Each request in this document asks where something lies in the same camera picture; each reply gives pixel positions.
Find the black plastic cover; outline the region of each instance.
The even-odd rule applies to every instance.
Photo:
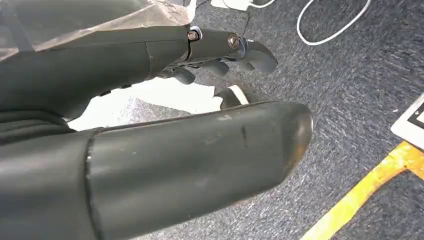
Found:
[[[284,101],[107,129],[88,160],[96,228],[130,239],[266,191],[311,134],[308,108]]]

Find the bolt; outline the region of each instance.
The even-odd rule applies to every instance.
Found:
[[[189,31],[187,36],[188,36],[188,40],[190,41],[199,40],[199,34],[197,31]]]
[[[239,45],[240,45],[239,37],[235,33],[229,34],[228,45],[232,50],[236,50],[239,48]]]

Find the gray carpet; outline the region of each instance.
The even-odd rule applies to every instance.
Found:
[[[285,99],[314,112],[314,137],[296,172],[253,199],[142,237],[145,240],[298,240],[400,141],[390,126],[424,92],[424,2],[373,0],[351,28],[308,46],[296,33],[307,0],[276,0],[248,14],[198,8],[194,23],[233,30],[266,44],[279,60],[271,75],[224,78],[197,71],[197,82],[239,84],[259,100]],[[301,29],[321,40],[343,27],[365,0],[318,0]],[[379,189],[335,240],[423,239],[424,181],[410,172]]]

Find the white cable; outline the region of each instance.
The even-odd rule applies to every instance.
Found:
[[[269,5],[273,4],[274,1],[275,0],[271,0],[267,3],[265,3],[264,5],[256,5],[256,4],[253,3],[253,0],[252,0],[252,1],[250,1],[250,6],[261,9],[261,8],[265,8],[265,7],[268,7]]]
[[[302,11],[299,14],[299,17],[297,18],[297,34],[299,35],[300,39],[302,39],[302,41],[310,46],[317,46],[323,43],[326,43],[332,39],[334,39],[335,37],[339,36],[341,33],[343,33],[346,29],[348,29],[352,24],[354,24],[361,16],[362,14],[364,14],[364,12],[367,10],[367,8],[370,6],[371,0],[366,0],[366,4],[365,6],[362,8],[362,10],[358,13],[358,15],[356,15],[356,17],[354,19],[352,19],[352,21],[350,21],[346,26],[344,26],[342,29],[340,29],[338,32],[334,33],[333,35],[327,37],[324,40],[321,41],[316,41],[316,42],[310,42],[308,40],[306,40],[304,38],[304,36],[301,33],[301,19],[302,16],[304,14],[304,12],[306,11],[306,9],[309,7],[309,5],[311,5],[315,0],[310,0],[306,6],[302,9]]]

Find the yellow tape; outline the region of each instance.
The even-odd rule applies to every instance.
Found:
[[[402,142],[327,212],[301,240],[328,240],[349,220],[379,187],[410,169],[424,179],[424,154]]]

